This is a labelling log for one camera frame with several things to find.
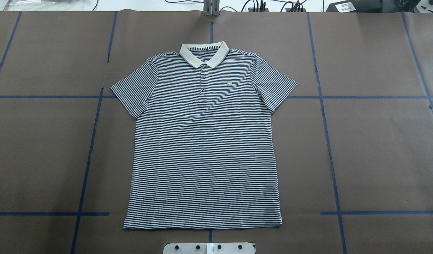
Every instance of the striped polo shirt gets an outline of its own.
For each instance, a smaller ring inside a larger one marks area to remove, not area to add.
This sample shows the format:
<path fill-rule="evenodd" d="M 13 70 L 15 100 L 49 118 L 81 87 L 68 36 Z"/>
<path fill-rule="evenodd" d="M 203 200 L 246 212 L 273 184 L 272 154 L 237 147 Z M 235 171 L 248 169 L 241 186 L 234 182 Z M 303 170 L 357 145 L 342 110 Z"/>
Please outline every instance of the striped polo shirt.
<path fill-rule="evenodd" d="M 111 86 L 136 118 L 124 228 L 280 226 L 271 114 L 296 84 L 218 42 L 150 57 Z"/>

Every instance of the plastic bag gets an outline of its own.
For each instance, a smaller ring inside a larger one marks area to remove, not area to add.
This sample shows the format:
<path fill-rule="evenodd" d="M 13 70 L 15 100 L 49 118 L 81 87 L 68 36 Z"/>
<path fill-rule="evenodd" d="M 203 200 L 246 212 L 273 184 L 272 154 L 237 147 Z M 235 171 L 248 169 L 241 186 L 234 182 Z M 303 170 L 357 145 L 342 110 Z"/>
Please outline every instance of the plastic bag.
<path fill-rule="evenodd" d="M 83 11 L 86 0 L 10 0 L 8 11 Z"/>

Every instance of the white collar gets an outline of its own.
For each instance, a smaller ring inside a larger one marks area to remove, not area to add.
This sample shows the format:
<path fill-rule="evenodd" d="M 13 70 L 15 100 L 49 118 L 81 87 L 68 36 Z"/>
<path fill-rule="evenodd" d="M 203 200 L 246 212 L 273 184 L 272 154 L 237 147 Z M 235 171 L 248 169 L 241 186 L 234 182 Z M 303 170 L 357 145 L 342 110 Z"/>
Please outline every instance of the white collar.
<path fill-rule="evenodd" d="M 209 47 L 219 46 L 220 48 L 218 51 L 213 55 L 213 57 L 207 61 L 205 64 L 207 64 L 211 68 L 215 68 L 220 64 L 224 58 L 226 57 L 227 53 L 229 52 L 229 48 L 227 47 L 226 43 L 224 42 L 217 42 L 217 43 L 211 43 L 211 44 L 183 44 L 180 48 L 179 54 L 186 60 L 190 65 L 192 65 L 195 68 L 199 68 L 202 64 L 204 64 L 203 61 L 201 61 L 199 58 L 197 58 L 193 53 L 190 52 L 189 48 L 199 48 L 199 49 L 206 49 Z"/>

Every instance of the blue tape line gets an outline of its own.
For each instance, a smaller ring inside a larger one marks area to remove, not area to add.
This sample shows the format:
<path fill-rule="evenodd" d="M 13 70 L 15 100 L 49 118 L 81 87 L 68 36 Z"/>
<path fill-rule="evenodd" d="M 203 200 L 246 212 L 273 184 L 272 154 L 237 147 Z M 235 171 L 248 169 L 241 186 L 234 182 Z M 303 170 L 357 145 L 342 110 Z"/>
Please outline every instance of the blue tape line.
<path fill-rule="evenodd" d="M 426 99 L 424 96 L 323 96 L 323 99 Z"/>
<path fill-rule="evenodd" d="M 78 216 L 78 212 L 0 212 L 0 216 Z M 110 216 L 109 212 L 83 212 L 81 216 Z"/>
<path fill-rule="evenodd" d="M 118 12 L 114 12 L 114 18 L 113 18 L 113 28 L 111 28 L 111 36 L 110 36 L 110 44 L 108 45 L 108 56 L 107 56 L 107 63 L 110 62 L 110 52 L 111 52 L 111 45 L 113 44 L 113 36 L 114 36 L 114 27 L 116 26 L 116 18 L 118 17 Z"/>
<path fill-rule="evenodd" d="M 210 22 L 210 43 L 213 43 L 213 21 Z"/>
<path fill-rule="evenodd" d="M 339 212 L 342 215 L 400 215 L 400 214 L 433 214 L 433 211 L 353 211 Z M 338 212 L 320 212 L 320 215 L 338 215 Z"/>
<path fill-rule="evenodd" d="M 59 99 L 98 99 L 98 95 L 0 95 L 3 99 L 36 99 L 36 98 L 59 98 Z M 116 99 L 115 95 L 104 95 L 102 99 Z M 287 99 L 428 99 L 424 96 L 288 96 Z"/>
<path fill-rule="evenodd" d="M 405 32 L 407 34 L 408 43 L 410 44 L 411 52 L 413 53 L 413 58 L 415 60 L 416 67 L 417 67 L 417 70 L 419 72 L 420 79 L 422 81 L 423 89 L 425 90 L 425 94 L 427 95 L 428 104 L 432 107 L 432 114 L 433 114 L 433 103 L 432 103 L 432 100 L 430 99 L 430 94 L 428 93 L 427 84 L 425 82 L 425 79 L 423 78 L 422 70 L 420 68 L 419 61 L 417 60 L 417 57 L 416 57 L 416 53 L 415 53 L 415 50 L 413 47 L 413 42 L 411 42 L 411 37 L 410 37 L 410 33 L 408 32 L 407 20 L 405 19 L 405 13 L 404 12 L 402 12 L 402 20 L 403 20 Z"/>
<path fill-rule="evenodd" d="M 0 99 L 98 99 L 98 95 L 0 95 Z M 115 99 L 115 95 L 102 96 L 103 99 Z"/>
<path fill-rule="evenodd" d="M 97 104 L 96 118 L 94 119 L 93 134 L 91 136 L 91 144 L 89 145 L 88 161 L 86 162 L 86 170 L 84 172 L 83 186 L 81 188 L 80 204 L 79 204 L 79 208 L 78 208 L 76 227 L 74 230 L 74 238 L 72 240 L 71 254 L 73 254 L 75 252 L 75 246 L 76 246 L 76 242 L 77 242 L 77 235 L 78 235 L 78 230 L 79 230 L 79 225 L 80 225 L 80 217 L 81 217 L 80 214 L 81 214 L 81 211 L 83 208 L 84 193 L 86 191 L 86 183 L 88 182 L 89 166 L 91 165 L 91 155 L 93 153 L 93 148 L 94 148 L 94 140 L 96 137 L 97 121 L 99 120 L 100 106 L 102 104 L 102 96 L 103 96 L 103 87 L 100 90 L 99 103 Z"/>
<path fill-rule="evenodd" d="M 19 14 L 18 14 L 17 20 L 16 20 L 16 24 L 14 24 L 13 32 L 11 33 L 10 40 L 8 41 L 8 45 L 6 45 L 5 53 L 3 54 L 3 58 L 1 59 L 1 62 L 0 62 L 0 72 L 1 72 L 1 68 L 3 68 L 3 63 L 5 62 L 6 55 L 8 54 L 8 50 L 10 49 L 11 42 L 13 41 L 14 34 L 16 33 L 17 25 L 18 25 L 18 22 L 20 21 L 21 14 L 22 14 L 22 12 L 19 11 Z"/>
<path fill-rule="evenodd" d="M 0 216 L 77 216 L 76 212 L 0 212 Z"/>
<path fill-rule="evenodd" d="M 82 212 L 80 216 L 110 216 L 109 212 Z"/>
<path fill-rule="evenodd" d="M 319 96 L 287 96 L 288 99 L 320 99 Z"/>
<path fill-rule="evenodd" d="M 334 190 L 334 198 L 336 200 L 336 209 L 338 212 L 337 217 L 339 220 L 339 232 L 340 232 L 340 239 L 342 242 L 342 251 L 344 254 L 347 254 L 347 247 L 345 244 L 344 225 L 342 224 L 342 215 L 340 214 L 340 204 L 339 204 L 339 194 L 337 191 L 336 173 L 334 172 L 333 154 L 331 153 L 330 137 L 328 135 L 328 125 L 326 124 L 325 107 L 323 105 L 322 89 L 320 86 L 319 71 L 317 69 L 317 58 L 315 56 L 314 38 L 312 36 L 312 26 L 310 24 L 309 12 L 307 12 L 306 14 L 307 14 L 307 24 L 309 27 L 310 45 L 312 47 L 312 57 L 314 58 L 315 78 L 317 79 L 317 85 L 318 85 L 318 89 L 319 89 L 320 108 L 321 108 L 322 117 L 323 117 L 323 127 L 325 129 L 326 146 L 328 148 L 328 154 L 330 156 L 330 161 L 331 161 L 331 174 L 333 175 L 333 190 Z"/>

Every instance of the short sleeve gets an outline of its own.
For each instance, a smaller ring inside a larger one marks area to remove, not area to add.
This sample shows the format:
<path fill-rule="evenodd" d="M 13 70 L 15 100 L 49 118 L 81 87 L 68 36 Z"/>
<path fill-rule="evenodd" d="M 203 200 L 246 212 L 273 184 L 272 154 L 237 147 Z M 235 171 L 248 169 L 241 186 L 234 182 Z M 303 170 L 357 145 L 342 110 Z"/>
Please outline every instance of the short sleeve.
<path fill-rule="evenodd" d="M 152 58 L 110 87 L 131 116 L 138 118 L 146 111 L 148 100 L 157 84 L 157 68 Z"/>
<path fill-rule="evenodd" d="M 252 86 L 270 113 L 275 112 L 296 85 L 297 82 L 256 55 Z"/>

